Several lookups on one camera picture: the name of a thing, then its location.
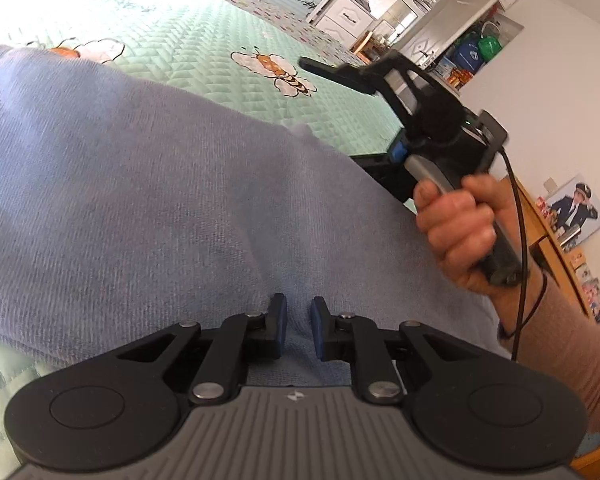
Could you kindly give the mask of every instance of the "wrist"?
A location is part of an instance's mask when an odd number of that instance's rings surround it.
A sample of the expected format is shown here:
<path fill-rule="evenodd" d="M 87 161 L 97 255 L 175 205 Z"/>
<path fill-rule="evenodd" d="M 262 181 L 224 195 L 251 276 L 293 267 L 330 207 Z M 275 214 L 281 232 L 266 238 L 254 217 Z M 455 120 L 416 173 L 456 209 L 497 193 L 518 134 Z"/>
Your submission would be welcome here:
<path fill-rule="evenodd" d="M 530 272 L 526 280 L 525 313 L 523 319 L 526 319 L 526 316 L 528 316 L 528 313 L 538 299 L 538 295 L 542 291 L 542 270 L 532 260 L 529 261 L 529 267 Z M 522 285 L 511 288 L 498 287 L 494 288 L 488 294 L 500 318 L 502 327 L 507 333 L 512 333 L 516 329 L 521 288 Z"/>

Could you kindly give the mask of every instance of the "brown sweater sleeve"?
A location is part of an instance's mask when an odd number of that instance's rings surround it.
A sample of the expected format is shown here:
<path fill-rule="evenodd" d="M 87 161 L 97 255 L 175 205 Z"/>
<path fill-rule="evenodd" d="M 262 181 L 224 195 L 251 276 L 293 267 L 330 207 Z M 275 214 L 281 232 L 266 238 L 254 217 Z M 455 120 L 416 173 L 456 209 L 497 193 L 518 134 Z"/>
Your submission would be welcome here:
<path fill-rule="evenodd" d="M 501 344 L 510 351 L 512 340 Z M 520 335 L 518 361 L 576 392 L 589 413 L 589 431 L 600 432 L 600 326 L 572 305 L 551 278 Z"/>

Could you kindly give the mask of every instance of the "blue-gray cloth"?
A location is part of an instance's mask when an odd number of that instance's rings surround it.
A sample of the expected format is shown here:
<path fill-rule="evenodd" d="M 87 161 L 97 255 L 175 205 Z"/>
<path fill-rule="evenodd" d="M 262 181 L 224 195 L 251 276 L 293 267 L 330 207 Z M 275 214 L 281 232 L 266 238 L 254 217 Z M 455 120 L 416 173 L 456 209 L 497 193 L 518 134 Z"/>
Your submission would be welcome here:
<path fill-rule="evenodd" d="M 0 47 L 2 340 L 75 362 L 182 319 L 219 326 L 276 292 L 285 356 L 253 383 L 349 380 L 315 357 L 316 295 L 498 348 L 491 305 L 447 282 L 412 213 L 308 127 Z"/>

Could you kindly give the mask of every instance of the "floral patterned fabric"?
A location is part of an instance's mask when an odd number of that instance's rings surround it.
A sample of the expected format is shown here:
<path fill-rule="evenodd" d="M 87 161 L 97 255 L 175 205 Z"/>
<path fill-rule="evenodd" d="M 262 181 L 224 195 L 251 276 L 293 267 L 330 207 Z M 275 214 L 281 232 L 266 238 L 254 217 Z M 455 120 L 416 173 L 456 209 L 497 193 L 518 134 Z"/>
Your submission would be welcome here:
<path fill-rule="evenodd" d="M 226 0 L 236 7 L 273 24 L 285 34 L 305 43 L 321 54 L 331 64 L 362 62 L 328 34 L 309 25 L 295 14 L 276 7 L 264 0 Z"/>

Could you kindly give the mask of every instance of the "black device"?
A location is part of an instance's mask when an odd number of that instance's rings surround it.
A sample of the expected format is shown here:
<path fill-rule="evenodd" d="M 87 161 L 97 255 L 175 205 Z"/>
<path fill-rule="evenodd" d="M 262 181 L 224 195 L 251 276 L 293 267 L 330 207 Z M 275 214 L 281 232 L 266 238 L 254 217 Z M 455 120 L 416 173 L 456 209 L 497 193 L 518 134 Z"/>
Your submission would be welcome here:
<path fill-rule="evenodd" d="M 468 174 L 484 173 L 507 142 L 507 132 L 488 112 L 476 117 L 441 83 L 395 50 L 368 66 L 332 67 L 302 57 L 304 70 L 365 94 L 379 93 L 392 108 L 402 128 L 386 153 L 355 155 L 358 165 L 400 202 L 413 197 L 418 181 L 432 180 L 441 192 L 461 188 Z M 385 77 L 400 74 L 416 99 L 410 113 Z M 426 85 L 419 88 L 411 74 Z M 523 281 L 522 254 L 498 222 L 491 254 L 478 266 L 492 285 L 514 286 Z"/>
<path fill-rule="evenodd" d="M 381 330 L 320 297 L 310 317 L 317 356 L 349 363 L 351 386 L 244 385 L 282 354 L 277 294 L 24 386 L 4 421 L 11 479 L 579 478 L 586 413 L 558 381 L 418 322 Z"/>

